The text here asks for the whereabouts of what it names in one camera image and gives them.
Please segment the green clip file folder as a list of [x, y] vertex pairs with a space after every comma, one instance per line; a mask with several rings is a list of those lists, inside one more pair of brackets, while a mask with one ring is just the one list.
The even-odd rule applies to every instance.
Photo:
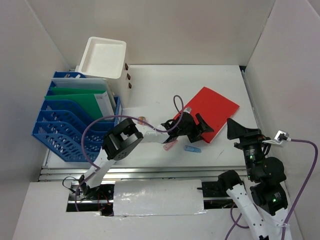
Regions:
[[45, 96], [46, 100], [72, 101], [93, 120], [115, 115], [115, 100], [106, 90], [65, 87], [51, 87], [50, 90], [52, 95]]

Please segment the red file folder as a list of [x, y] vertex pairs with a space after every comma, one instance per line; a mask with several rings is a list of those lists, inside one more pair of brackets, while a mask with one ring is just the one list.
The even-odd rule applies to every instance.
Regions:
[[191, 109], [190, 115], [193, 118], [200, 114], [203, 120], [214, 130], [214, 132], [203, 133], [206, 143], [211, 143], [220, 130], [227, 123], [227, 119], [240, 108], [238, 104], [213, 91], [203, 87], [185, 106], [184, 109]]

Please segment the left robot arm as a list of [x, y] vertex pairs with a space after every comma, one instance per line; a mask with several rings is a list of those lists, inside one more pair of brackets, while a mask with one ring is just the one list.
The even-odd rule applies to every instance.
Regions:
[[96, 123], [95, 120], [84, 130], [81, 137], [83, 156], [91, 167], [79, 179], [80, 191], [86, 199], [93, 199], [98, 195], [102, 180], [109, 169], [117, 162], [129, 156], [140, 143], [168, 144], [180, 136], [187, 136], [191, 143], [204, 140], [204, 133], [213, 133], [202, 116], [197, 113], [193, 117], [188, 112], [181, 112], [176, 119], [169, 119], [158, 127], [136, 117], [124, 116], [124, 120], [109, 130], [104, 136], [99, 153], [95, 160], [87, 155], [85, 150], [85, 136], [87, 131]]

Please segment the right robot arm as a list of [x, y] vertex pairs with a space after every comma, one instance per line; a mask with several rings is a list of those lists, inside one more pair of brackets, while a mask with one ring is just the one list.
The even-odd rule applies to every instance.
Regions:
[[258, 128], [247, 128], [231, 118], [227, 121], [227, 138], [238, 139], [234, 147], [244, 155], [248, 179], [255, 183], [246, 191], [235, 170], [218, 176], [218, 191], [229, 196], [240, 210], [255, 240], [290, 240], [292, 234], [285, 222], [289, 213], [287, 195], [281, 183], [286, 180], [283, 163], [268, 156], [271, 145], [281, 145], [289, 134], [278, 131], [274, 139]]

